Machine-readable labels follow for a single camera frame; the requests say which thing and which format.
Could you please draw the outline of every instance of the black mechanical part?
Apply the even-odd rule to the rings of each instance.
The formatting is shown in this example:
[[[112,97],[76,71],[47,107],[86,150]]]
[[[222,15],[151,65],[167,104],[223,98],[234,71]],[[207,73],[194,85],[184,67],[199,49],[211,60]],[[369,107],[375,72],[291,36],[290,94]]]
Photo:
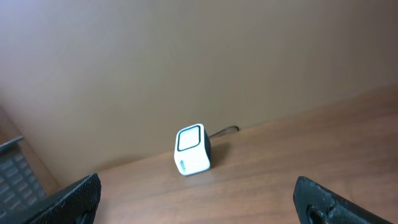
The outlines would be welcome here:
[[[301,224],[390,223],[306,177],[298,177],[293,201]]]

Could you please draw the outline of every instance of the wooden tabletop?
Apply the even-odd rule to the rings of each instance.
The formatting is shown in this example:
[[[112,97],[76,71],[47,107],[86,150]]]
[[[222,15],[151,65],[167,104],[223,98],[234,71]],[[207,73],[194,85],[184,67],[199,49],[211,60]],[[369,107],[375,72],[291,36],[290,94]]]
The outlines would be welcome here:
[[[95,223],[299,223],[309,177],[398,223],[398,88],[211,140],[212,168],[184,177],[170,152],[99,173]]]

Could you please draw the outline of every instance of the beige wall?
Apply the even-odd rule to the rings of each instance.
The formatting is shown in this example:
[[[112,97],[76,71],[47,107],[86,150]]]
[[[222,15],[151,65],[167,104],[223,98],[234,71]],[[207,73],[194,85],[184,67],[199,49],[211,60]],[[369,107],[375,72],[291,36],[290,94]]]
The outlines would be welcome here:
[[[67,184],[397,83],[396,2],[3,0],[0,103]]]

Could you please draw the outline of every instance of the white cube device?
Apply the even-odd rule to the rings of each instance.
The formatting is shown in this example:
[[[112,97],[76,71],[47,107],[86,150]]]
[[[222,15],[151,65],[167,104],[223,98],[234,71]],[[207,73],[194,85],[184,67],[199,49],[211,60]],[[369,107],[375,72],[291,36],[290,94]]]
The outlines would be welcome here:
[[[174,161],[182,175],[192,175],[208,170],[210,154],[210,140],[202,124],[191,125],[177,133]]]

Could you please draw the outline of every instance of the cable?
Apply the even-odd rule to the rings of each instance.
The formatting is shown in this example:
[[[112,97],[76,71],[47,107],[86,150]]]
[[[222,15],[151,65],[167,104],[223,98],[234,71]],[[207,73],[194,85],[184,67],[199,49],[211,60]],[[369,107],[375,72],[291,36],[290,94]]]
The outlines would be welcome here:
[[[227,127],[227,128],[222,129],[221,131],[218,131],[218,132],[216,132],[216,133],[210,135],[209,138],[213,138],[213,137],[215,137],[215,136],[217,136],[217,135],[219,135],[219,134],[221,134],[221,133],[223,133],[223,132],[225,132],[225,131],[227,131],[228,129],[231,129],[231,128],[236,129],[236,131],[239,131],[239,130],[240,130],[239,127],[236,126],[236,125],[234,125],[234,126],[229,126],[229,127]]]

